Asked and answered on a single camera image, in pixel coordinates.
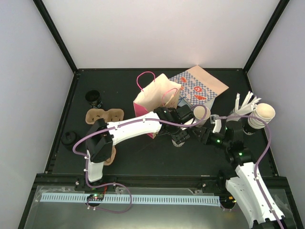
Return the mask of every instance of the stack of paper cups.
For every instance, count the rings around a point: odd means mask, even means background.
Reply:
[[[275,110],[269,104],[258,104],[256,109],[250,116],[257,117],[265,121],[267,124],[274,118]],[[265,127],[265,124],[256,118],[248,118],[248,122],[244,125],[244,132],[247,135],[254,134],[257,130]]]

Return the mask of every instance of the checkered paper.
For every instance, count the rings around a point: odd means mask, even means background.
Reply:
[[[180,96],[191,105],[205,104],[217,96],[217,93],[187,71],[170,78],[170,80],[181,84]]]

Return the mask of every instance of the black metal frame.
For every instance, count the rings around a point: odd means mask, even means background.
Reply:
[[[48,162],[45,168],[45,174],[37,174],[33,187],[30,191],[30,195],[27,201],[27,204],[25,206],[25,210],[23,212],[19,229],[24,228],[31,204],[37,189],[37,186],[75,186],[76,189],[80,189],[83,185],[81,182],[83,182],[83,176],[77,176],[77,175],[56,175],[56,174],[50,174],[52,172],[52,168],[55,163],[56,154],[58,150],[58,143],[60,142],[60,136],[62,135],[63,127],[66,122],[67,114],[69,112],[71,102],[74,96],[74,92],[78,83],[79,79],[79,72],[84,70],[94,70],[94,69],[78,69],[69,54],[69,51],[67,47],[64,44],[64,41],[62,40],[58,30],[56,29],[56,26],[49,15],[45,5],[43,4],[43,0],[33,0],[37,9],[39,10],[41,16],[43,17],[45,23],[47,24],[50,32],[52,33],[56,43],[58,44],[62,54],[64,55],[66,61],[68,62],[71,70],[74,73],[73,81],[71,83],[71,87],[69,90],[69,94],[64,106],[64,110],[61,115],[60,123],[58,126],[58,129],[56,131],[55,139],[51,148],[51,152],[48,158]],[[287,6],[289,0],[280,0],[274,13],[272,14],[267,26],[265,27],[259,41],[257,42],[254,50],[252,51],[252,54],[250,55],[246,65],[243,69],[239,69],[240,71],[244,72],[244,75],[248,81],[247,73],[251,66],[253,65],[255,59],[257,58],[260,50],[262,49],[264,43],[266,42],[267,38],[269,37],[270,33],[272,32],[274,26],[276,25],[278,19],[280,18],[281,14],[283,13],[285,7]],[[278,172],[276,170],[276,165],[274,160],[270,162],[273,165],[275,176],[278,176]],[[110,182],[120,182],[124,183],[129,187],[179,187],[179,188],[202,188],[203,184],[205,188],[203,188],[204,191],[208,192],[209,185],[206,186],[206,184],[209,184],[209,182],[212,182],[216,180],[216,177],[145,177],[145,176],[104,176],[104,181],[110,181]],[[286,192],[286,195],[288,197],[289,204],[291,206],[297,228],[303,229],[303,224],[301,222],[301,218],[298,214],[295,201],[291,192],[291,189],[289,187],[288,181],[285,177],[264,177],[264,181],[266,183],[266,186],[268,188],[274,188],[274,189],[284,189]]]

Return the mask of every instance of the bag handle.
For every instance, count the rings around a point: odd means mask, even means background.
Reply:
[[[164,102],[163,102],[163,99],[164,99],[164,96],[167,94],[167,93],[169,93],[170,91],[172,91],[173,89],[176,89],[176,92],[175,92],[175,94],[174,95],[176,95],[177,94],[177,92],[178,92],[178,89],[177,88],[172,88],[172,89],[170,89],[170,90],[168,90],[167,92],[165,92],[164,94],[163,94],[163,96],[162,96],[162,106],[164,106]]]
[[[141,91],[143,91],[143,88],[141,88],[141,86],[139,85],[138,79],[139,79],[139,77],[140,77],[141,75],[143,75],[143,74],[145,74],[145,73],[151,73],[151,74],[153,74],[153,81],[154,81],[154,82],[156,81],[156,75],[155,75],[154,73],[152,73],[152,72],[143,72],[143,73],[141,73],[141,74],[138,75],[138,77],[137,77],[137,85],[138,85],[138,87],[141,89]]]

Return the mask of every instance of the black table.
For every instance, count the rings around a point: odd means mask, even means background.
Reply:
[[[100,69],[81,70],[74,82],[74,93],[71,103],[64,112],[60,135],[67,131],[75,131],[84,137],[91,125],[86,124],[85,116],[91,108],[85,100],[85,94],[97,89],[102,94],[103,109],[120,108],[124,111],[124,119],[135,117],[133,100],[140,92],[136,77],[144,71],[152,71],[156,76],[161,73],[169,78],[186,69]],[[241,101],[251,89],[247,76],[241,69],[206,69],[214,77],[229,86],[219,95],[211,113],[228,115],[234,108],[236,93],[240,93]],[[143,86],[151,82],[152,76],[140,78]],[[53,174],[83,174],[85,160],[67,150],[57,138],[49,160],[49,172]],[[244,135],[246,147],[256,158],[266,146],[263,130],[252,136]],[[193,136],[182,147],[175,147],[167,135],[151,139],[147,135],[125,140],[116,146],[117,154],[114,162],[103,169],[104,175],[132,176],[216,176],[220,169],[230,169],[223,151],[213,146],[200,144]],[[85,146],[78,149],[85,152]],[[263,176],[274,176],[277,171],[271,151],[260,164]]]

